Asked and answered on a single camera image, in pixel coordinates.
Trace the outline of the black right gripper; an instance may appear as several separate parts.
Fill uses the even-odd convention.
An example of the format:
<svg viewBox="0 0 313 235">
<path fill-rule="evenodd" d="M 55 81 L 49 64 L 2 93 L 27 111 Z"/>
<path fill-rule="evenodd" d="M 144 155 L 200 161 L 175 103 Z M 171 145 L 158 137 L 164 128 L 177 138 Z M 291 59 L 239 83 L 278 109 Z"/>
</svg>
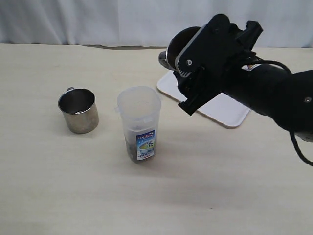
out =
<svg viewBox="0 0 313 235">
<path fill-rule="evenodd" d="M 231 22 L 208 22 L 178 33 L 177 83 L 186 98 L 178 106 L 192 115 L 219 95 L 227 71 L 251 54 L 262 32 L 258 21 L 247 21 L 244 30 Z"/>
</svg>

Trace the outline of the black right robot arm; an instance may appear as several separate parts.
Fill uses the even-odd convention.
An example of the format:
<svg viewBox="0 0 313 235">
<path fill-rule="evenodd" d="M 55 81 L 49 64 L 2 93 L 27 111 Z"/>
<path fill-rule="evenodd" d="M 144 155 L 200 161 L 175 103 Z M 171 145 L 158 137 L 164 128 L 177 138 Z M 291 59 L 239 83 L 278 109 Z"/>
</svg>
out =
<svg viewBox="0 0 313 235">
<path fill-rule="evenodd" d="M 265 60 L 253 47 L 262 33 L 257 21 L 240 29 L 218 14 L 203 26 L 179 32 L 166 59 L 178 90 L 180 107 L 192 115 L 219 94 L 270 117 L 292 137 L 313 140 L 313 72 L 292 73 L 283 63 Z"/>
</svg>

